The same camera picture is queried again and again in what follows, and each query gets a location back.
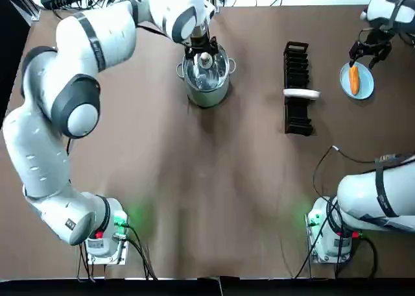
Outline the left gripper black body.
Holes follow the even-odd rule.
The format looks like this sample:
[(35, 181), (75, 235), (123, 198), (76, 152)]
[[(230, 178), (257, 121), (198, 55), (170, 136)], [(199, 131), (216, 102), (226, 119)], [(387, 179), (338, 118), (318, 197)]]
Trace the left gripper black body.
[(210, 53), (211, 44), (208, 35), (191, 36), (191, 45), (189, 46), (190, 53)]

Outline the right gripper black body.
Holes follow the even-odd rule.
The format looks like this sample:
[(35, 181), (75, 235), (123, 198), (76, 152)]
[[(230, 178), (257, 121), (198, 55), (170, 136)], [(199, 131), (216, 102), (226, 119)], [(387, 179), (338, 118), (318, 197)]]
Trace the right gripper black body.
[(394, 31), (383, 29), (362, 29), (358, 36), (358, 42), (369, 47), (386, 47), (390, 45), (394, 37)]

